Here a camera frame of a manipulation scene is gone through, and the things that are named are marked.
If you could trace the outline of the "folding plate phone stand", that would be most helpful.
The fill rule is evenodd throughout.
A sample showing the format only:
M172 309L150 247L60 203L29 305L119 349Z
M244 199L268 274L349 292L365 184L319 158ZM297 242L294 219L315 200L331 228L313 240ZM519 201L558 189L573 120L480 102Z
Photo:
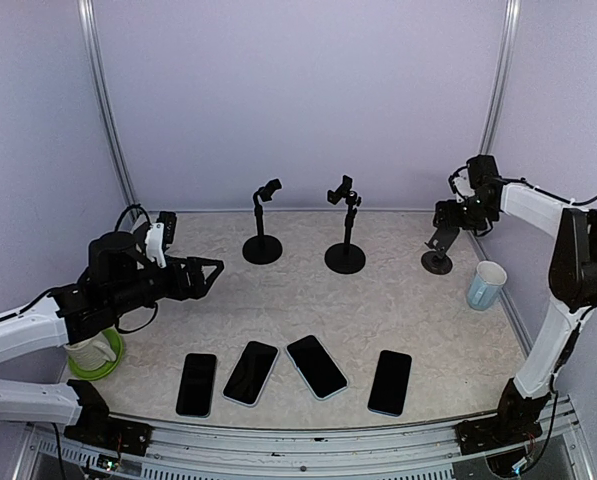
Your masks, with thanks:
M446 275L451 272L453 263L448 256L448 251L457 239L460 229L451 229L451 233L444 237L434 237L434 234L425 245L428 251L421 257L422 266L434 275Z

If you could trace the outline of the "black pole phone stand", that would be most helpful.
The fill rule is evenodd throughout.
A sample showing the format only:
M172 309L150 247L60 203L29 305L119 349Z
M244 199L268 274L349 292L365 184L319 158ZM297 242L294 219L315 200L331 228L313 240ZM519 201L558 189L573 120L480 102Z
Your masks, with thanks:
M244 259L255 265L268 265L280 258L283 252L281 242L274 236L267 235L264 230L262 202L269 202L273 194L282 188L279 179L272 179L258 188L253 194L254 217L257 233L249 238L243 245Z
M341 184L336 190L327 191L327 201L337 205L341 200L347 205L347 212L344 221L344 239L342 243L330 246L324 255L327 267L343 275L351 275L360 272L366 264L364 251L351 241L352 229L358 207L361 205L361 197L353 189L353 179L347 175L342 176Z

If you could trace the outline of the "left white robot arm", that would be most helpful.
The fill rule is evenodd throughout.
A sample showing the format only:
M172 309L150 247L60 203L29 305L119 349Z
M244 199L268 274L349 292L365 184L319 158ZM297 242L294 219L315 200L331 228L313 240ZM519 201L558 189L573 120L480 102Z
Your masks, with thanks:
M0 364L90 340L117 327L123 315L162 299L201 299L223 269L221 260L153 253L139 249L130 232L107 233L90 243L88 266L77 282L50 288L28 305L0 314ZM0 380L0 421L62 425L67 437L99 445L118 434L106 402L86 380Z

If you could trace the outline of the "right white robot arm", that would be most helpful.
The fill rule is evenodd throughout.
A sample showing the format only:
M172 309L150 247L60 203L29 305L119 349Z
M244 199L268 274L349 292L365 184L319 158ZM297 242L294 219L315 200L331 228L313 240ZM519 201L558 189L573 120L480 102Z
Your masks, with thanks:
M453 267L448 251L461 231L489 233L501 215L518 218L554 240L548 271L549 305L524 365L506 387L489 433L513 442L529 424L522 408L548 399L559 370L569 359L592 311L597 309L597 209L549 193L526 179L500 175L491 155L467 160L448 178L453 198L435 205L435 232L421 257L423 267L445 275Z

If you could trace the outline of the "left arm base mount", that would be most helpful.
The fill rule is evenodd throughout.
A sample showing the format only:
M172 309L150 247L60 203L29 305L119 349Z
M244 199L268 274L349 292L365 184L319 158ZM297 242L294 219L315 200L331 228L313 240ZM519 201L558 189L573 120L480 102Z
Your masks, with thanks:
M64 428L66 438L120 454L146 455L153 431L150 425L111 416L105 400L88 381L70 379L66 385L74 390L81 407L76 423Z

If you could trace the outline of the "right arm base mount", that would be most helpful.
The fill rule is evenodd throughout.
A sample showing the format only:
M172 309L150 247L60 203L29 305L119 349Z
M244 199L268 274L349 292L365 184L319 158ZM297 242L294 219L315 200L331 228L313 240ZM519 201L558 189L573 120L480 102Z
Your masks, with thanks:
M510 381L494 415L464 420L454 427L461 454L485 452L528 441L531 436L540 437L539 415L550 398L550 394L524 398Z

